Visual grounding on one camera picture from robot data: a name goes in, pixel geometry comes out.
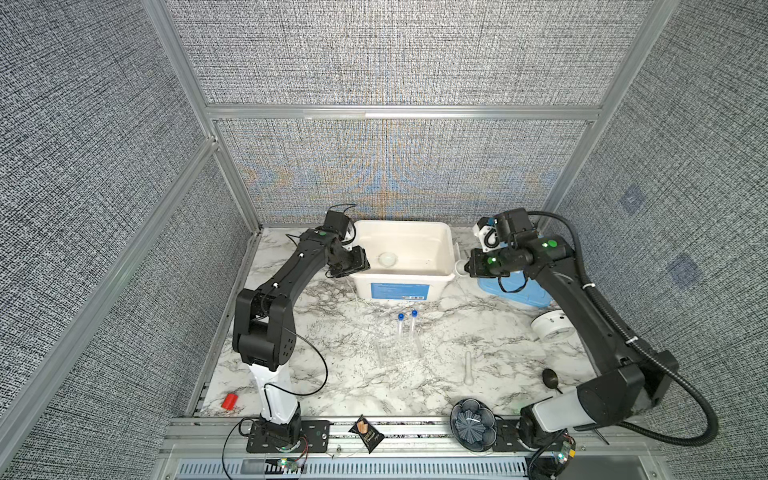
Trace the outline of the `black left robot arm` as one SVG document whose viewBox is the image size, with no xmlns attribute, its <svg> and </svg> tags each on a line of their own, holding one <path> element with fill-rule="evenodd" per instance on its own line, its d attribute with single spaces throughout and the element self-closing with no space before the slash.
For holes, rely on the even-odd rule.
<svg viewBox="0 0 768 480">
<path fill-rule="evenodd" d="M 365 251 L 353 247 L 348 221 L 306 230 L 286 263 L 256 289 L 245 288 L 236 298 L 232 349 L 256 381 L 262 411 L 258 425 L 268 441 L 292 447 L 301 436 L 303 396 L 294 390 L 289 362 L 299 335 L 294 305 L 310 280 L 323 268 L 343 278 L 370 268 Z"/>
</svg>

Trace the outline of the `white round dish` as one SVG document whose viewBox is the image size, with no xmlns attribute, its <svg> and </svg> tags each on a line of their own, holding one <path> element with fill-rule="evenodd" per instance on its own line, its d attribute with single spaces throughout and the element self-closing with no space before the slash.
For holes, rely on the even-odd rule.
<svg viewBox="0 0 768 480">
<path fill-rule="evenodd" d="M 378 257 L 378 263 L 384 268 L 392 268 L 398 261 L 398 256 L 392 252 L 383 252 Z"/>
</svg>

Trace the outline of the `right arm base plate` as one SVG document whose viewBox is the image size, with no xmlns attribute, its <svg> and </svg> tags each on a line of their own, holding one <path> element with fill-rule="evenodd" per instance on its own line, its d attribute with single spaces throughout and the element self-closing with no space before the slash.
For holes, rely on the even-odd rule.
<svg viewBox="0 0 768 480">
<path fill-rule="evenodd" d="M 519 438 L 517 430 L 519 421 L 517 419 L 504 419 L 496 416 L 495 420 L 497 436 L 492 447 L 494 452 L 532 452 L 532 449 L 527 447 Z"/>
</svg>

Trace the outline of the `white plastic storage bin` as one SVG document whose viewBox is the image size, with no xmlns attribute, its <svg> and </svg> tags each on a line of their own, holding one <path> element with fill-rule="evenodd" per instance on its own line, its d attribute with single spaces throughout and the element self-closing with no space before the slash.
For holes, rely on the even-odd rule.
<svg viewBox="0 0 768 480">
<path fill-rule="evenodd" d="M 370 269 L 351 278 L 366 300 L 436 301 L 456 278 L 456 253 L 450 227 L 442 222 L 360 220 L 355 246 L 367 255 Z M 378 263 L 383 252 L 398 256 L 392 268 Z"/>
</svg>

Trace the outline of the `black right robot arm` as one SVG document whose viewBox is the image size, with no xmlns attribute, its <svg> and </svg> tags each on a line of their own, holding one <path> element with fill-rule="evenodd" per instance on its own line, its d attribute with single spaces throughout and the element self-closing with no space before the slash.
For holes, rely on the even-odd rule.
<svg viewBox="0 0 768 480">
<path fill-rule="evenodd" d="M 525 232 L 503 248 L 476 248 L 465 269 L 474 278 L 521 272 L 536 281 L 575 327 L 596 371 L 573 391 L 521 410 L 518 435 L 526 446 L 541 447 L 564 429 L 619 425 L 656 407 L 674 382 L 674 356 L 655 352 L 635 334 L 588 281 L 577 251 L 562 237 Z"/>
</svg>

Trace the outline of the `blue plastic bin lid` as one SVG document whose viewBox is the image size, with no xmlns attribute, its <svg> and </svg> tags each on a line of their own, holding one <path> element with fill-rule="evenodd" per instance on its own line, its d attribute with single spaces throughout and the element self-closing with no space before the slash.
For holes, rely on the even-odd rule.
<svg viewBox="0 0 768 480">
<path fill-rule="evenodd" d="M 478 287 L 486 293 L 527 306 L 546 308 L 553 301 L 551 295 L 535 280 L 524 277 L 522 272 L 512 272 L 509 277 L 480 278 Z"/>
</svg>

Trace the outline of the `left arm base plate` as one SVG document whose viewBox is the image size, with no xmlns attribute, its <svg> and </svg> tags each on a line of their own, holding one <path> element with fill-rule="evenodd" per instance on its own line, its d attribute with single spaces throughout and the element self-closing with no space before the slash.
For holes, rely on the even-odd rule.
<svg viewBox="0 0 768 480">
<path fill-rule="evenodd" d="M 325 453 L 332 423 L 327 420 L 301 420 L 299 423 L 274 424 L 259 419 L 248 434 L 247 453 Z"/>
</svg>

